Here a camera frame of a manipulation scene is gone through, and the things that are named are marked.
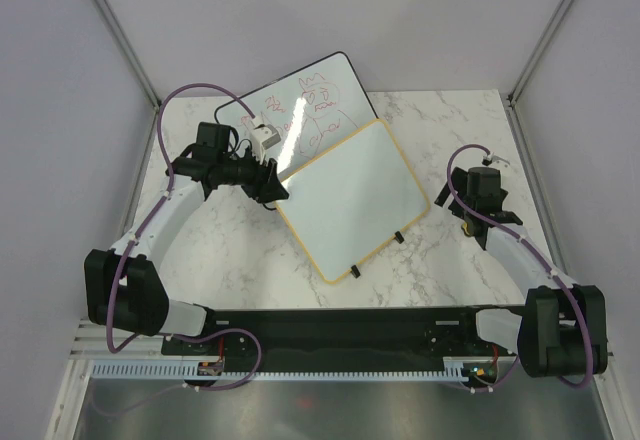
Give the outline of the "yellow framed whiteboard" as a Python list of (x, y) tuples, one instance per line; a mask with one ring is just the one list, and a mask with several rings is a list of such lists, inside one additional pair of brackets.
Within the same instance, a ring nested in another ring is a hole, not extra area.
[(283, 180), (276, 203), (321, 279), (336, 284), (430, 210), (389, 124), (374, 119)]

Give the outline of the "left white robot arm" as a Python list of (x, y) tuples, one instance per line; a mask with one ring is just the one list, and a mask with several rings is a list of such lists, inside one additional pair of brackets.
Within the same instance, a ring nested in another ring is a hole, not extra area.
[(218, 345), (217, 327), (205, 308), (170, 299), (159, 267), (186, 221), (221, 186), (238, 186), (259, 204), (288, 198), (269, 148), (280, 141), (276, 128), (261, 124), (244, 153), (230, 142), (230, 125), (202, 122), (194, 143), (175, 158), (167, 185), (149, 212), (107, 250), (92, 250), (84, 262), (89, 319), (133, 334), (184, 335), (186, 345), (207, 354)]

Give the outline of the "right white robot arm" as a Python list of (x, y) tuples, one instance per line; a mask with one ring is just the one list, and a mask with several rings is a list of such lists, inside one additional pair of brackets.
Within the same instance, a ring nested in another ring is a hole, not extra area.
[(608, 367), (606, 303), (602, 291), (580, 285), (540, 253), (522, 220), (503, 209), (508, 192), (499, 170), (487, 166), (447, 171), (436, 198), (462, 220), (476, 240), (508, 273), (525, 297), (519, 313), (484, 309), (457, 330), (459, 346), (480, 354), (495, 343), (519, 356), (531, 377), (601, 374)]

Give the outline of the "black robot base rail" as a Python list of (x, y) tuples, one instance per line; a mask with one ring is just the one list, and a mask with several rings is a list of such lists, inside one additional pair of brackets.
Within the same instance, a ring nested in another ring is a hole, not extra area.
[(506, 354), (476, 331), (476, 307), (210, 310), (203, 343), (172, 338), (167, 356), (213, 356), (239, 370), (347, 372), (441, 367), (447, 357)]

